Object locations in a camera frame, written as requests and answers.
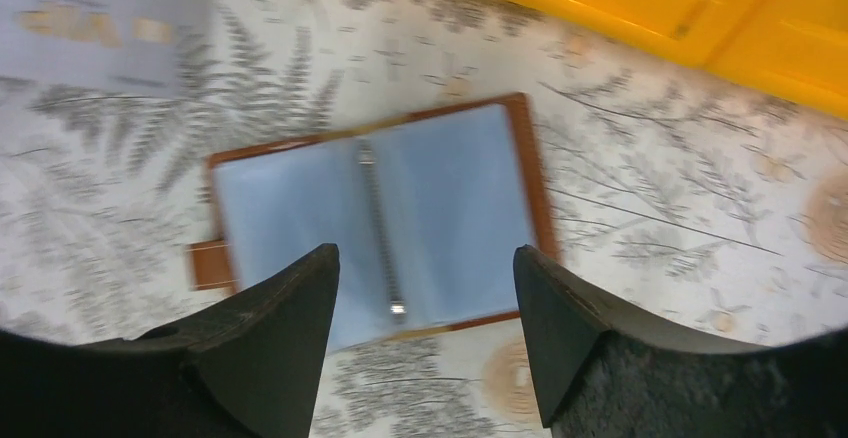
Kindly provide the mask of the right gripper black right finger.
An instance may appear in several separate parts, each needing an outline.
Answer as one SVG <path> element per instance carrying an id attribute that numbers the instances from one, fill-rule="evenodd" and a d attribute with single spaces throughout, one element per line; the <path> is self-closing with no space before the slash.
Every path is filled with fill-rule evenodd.
<path id="1" fill-rule="evenodd" d="M 768 347 L 689 328 L 523 246 L 513 274 L 556 437 L 843 437 L 847 333 Z"/>

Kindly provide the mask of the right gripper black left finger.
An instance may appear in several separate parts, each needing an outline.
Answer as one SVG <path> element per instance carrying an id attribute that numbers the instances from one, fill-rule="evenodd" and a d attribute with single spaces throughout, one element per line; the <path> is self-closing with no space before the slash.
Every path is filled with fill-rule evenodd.
<path id="1" fill-rule="evenodd" d="M 133 339 L 1 335 L 5 437 L 305 437 L 340 276 L 325 243 Z"/>

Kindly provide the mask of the brown leather card holder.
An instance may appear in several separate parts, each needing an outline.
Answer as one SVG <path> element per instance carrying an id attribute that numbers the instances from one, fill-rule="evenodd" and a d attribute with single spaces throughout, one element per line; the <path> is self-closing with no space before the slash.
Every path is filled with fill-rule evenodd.
<path id="1" fill-rule="evenodd" d="M 516 317 L 516 249 L 559 255 L 529 97 L 510 93 L 215 153 L 196 287 L 250 288 L 339 249 L 328 348 Z"/>

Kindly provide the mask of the silver VIP card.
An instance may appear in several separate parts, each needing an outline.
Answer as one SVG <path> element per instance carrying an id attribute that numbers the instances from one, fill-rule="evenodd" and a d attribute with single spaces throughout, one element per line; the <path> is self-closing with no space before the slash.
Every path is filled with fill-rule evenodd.
<path id="1" fill-rule="evenodd" d="M 179 93 L 178 42 L 212 0 L 1 0 L 1 75 L 149 97 Z"/>

